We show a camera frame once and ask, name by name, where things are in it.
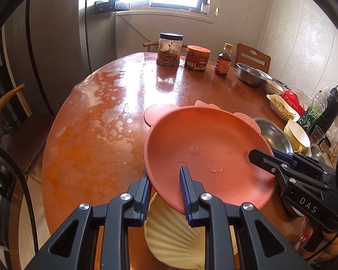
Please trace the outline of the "wide-rim steel bowl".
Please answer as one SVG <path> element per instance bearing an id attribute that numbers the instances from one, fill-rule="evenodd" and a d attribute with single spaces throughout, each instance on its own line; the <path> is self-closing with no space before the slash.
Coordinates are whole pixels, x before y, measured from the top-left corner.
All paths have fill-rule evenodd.
<path id="1" fill-rule="evenodd" d="M 261 135 L 272 149 L 276 149 L 287 154 L 294 153 L 289 139 L 287 139 L 284 132 L 277 125 L 264 118 L 254 118 L 254 121 L 257 125 L 259 125 Z"/>

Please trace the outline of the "brown sauce bottle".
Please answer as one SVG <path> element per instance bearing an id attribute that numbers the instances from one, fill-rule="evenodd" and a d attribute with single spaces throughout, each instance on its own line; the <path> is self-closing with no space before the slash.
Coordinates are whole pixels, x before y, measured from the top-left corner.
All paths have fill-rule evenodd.
<path id="1" fill-rule="evenodd" d="M 218 55 L 214 72 L 217 76 L 226 77 L 231 65 L 231 53 L 233 45 L 225 43 L 223 51 Z"/>

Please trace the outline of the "clear jar black lid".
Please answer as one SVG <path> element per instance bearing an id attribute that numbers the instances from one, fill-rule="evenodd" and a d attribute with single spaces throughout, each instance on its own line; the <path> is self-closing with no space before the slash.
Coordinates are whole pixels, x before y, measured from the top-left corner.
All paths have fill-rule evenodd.
<path id="1" fill-rule="evenodd" d="M 178 66 L 183 35 L 171 32 L 161 32 L 157 51 L 157 64 L 161 66 Z"/>

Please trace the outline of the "yellow shell-shaped plate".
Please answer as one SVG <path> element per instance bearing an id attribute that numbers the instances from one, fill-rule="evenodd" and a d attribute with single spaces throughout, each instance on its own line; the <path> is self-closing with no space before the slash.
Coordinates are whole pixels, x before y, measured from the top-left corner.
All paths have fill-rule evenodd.
<path id="1" fill-rule="evenodd" d="M 184 215 L 158 195 L 149 203 L 144 225 L 149 250 L 163 264 L 178 269 L 204 269 L 204 227 L 192 228 Z"/>

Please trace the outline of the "yellow handled bowl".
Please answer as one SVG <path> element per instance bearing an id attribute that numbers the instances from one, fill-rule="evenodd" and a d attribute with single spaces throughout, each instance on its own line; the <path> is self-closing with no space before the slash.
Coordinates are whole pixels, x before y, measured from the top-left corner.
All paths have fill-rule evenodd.
<path id="1" fill-rule="evenodd" d="M 283 130 L 296 154 L 304 153 L 310 147 L 310 139 L 304 129 L 295 121 L 289 120 Z"/>

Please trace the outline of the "white ceramic bowl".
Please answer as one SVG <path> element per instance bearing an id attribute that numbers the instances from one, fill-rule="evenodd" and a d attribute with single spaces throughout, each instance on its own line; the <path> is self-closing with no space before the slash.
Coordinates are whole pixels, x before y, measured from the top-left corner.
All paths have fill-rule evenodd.
<path id="1" fill-rule="evenodd" d="M 270 79 L 266 80 L 265 83 L 263 83 L 263 89 L 267 95 L 281 96 L 284 93 L 284 89 L 280 85 L 278 85 L 278 83 Z"/>

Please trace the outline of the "wooden chair back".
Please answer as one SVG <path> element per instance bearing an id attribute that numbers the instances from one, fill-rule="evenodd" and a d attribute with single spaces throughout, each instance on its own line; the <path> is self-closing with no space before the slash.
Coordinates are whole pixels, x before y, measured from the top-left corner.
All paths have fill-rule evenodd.
<path id="1" fill-rule="evenodd" d="M 234 64 L 244 63 L 254 69 L 259 69 L 265 73 L 268 73 L 270 62 L 271 57 L 267 54 L 264 54 L 263 52 L 242 43 L 238 43 L 236 45 Z"/>

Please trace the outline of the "small steel bowl far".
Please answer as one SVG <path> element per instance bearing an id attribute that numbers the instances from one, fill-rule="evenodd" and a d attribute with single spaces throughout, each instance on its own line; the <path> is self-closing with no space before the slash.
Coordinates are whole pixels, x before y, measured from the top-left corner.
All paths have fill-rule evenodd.
<path id="1" fill-rule="evenodd" d="M 259 87 L 262 85 L 266 80 L 267 77 L 261 74 L 256 69 L 246 65 L 244 63 L 236 63 L 237 66 L 237 77 L 243 83 L 251 86 L 251 87 Z"/>

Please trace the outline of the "white dish with food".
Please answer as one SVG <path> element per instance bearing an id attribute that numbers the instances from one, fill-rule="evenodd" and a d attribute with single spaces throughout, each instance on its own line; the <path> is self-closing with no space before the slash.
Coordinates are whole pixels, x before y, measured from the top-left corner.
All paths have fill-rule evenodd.
<path id="1" fill-rule="evenodd" d="M 272 110 L 284 121 L 298 121 L 300 115 L 279 95 L 267 94 Z"/>

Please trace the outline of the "red lidded jar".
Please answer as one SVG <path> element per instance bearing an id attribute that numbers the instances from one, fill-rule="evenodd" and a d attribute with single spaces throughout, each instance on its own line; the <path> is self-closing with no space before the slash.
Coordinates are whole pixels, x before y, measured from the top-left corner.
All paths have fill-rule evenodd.
<path id="1" fill-rule="evenodd" d="M 204 72 L 210 57 L 210 50 L 195 45 L 186 48 L 184 67 L 197 72 Z"/>

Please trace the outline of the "green drink bottle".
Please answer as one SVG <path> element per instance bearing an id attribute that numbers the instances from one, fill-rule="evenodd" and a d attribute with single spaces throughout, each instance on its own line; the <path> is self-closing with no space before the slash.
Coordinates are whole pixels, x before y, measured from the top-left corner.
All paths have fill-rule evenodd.
<path id="1" fill-rule="evenodd" d="M 297 123 L 308 135 L 310 134 L 310 130 L 314 126 L 315 122 L 327 108 L 327 98 L 329 94 L 328 87 L 324 87 L 319 90 L 315 94 L 304 115 L 298 120 Z"/>

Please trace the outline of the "grey refrigerator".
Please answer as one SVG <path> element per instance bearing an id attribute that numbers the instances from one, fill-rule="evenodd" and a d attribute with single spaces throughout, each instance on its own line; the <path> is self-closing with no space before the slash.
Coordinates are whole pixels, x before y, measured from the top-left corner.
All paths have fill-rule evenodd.
<path id="1" fill-rule="evenodd" d="M 73 116 L 101 103 L 93 75 L 116 58 L 115 14 L 102 0 L 24 0 L 0 30 L 0 97 L 19 87 L 5 114 Z"/>

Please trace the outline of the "pink bear plate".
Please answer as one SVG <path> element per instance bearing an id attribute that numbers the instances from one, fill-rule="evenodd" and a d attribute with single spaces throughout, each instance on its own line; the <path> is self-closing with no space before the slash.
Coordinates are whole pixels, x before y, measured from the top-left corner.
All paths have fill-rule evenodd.
<path id="1" fill-rule="evenodd" d="M 179 107 L 155 104 L 144 112 L 149 126 L 143 148 L 148 177 L 157 194 L 177 212 L 184 206 L 179 170 L 223 200 L 262 208 L 275 191 L 274 176 L 253 165 L 249 153 L 272 154 L 259 125 L 243 113 L 230 113 L 202 101 Z"/>

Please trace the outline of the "clear plastic cup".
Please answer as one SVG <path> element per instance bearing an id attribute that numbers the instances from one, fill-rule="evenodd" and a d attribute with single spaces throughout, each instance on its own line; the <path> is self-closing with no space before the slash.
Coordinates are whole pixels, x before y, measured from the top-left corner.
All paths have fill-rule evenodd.
<path id="1" fill-rule="evenodd" d="M 325 138 L 325 134 L 323 133 L 322 129 L 315 125 L 312 133 L 310 134 L 310 142 L 311 145 L 319 144 Z"/>

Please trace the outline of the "black thermos flask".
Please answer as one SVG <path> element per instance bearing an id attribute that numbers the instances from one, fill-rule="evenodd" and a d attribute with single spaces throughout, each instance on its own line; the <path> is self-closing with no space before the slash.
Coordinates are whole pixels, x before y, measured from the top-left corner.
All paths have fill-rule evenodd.
<path id="1" fill-rule="evenodd" d="M 327 98 L 327 108 L 321 114 L 315 125 L 319 126 L 323 133 L 326 133 L 335 118 L 338 116 L 338 84 L 330 90 Z"/>

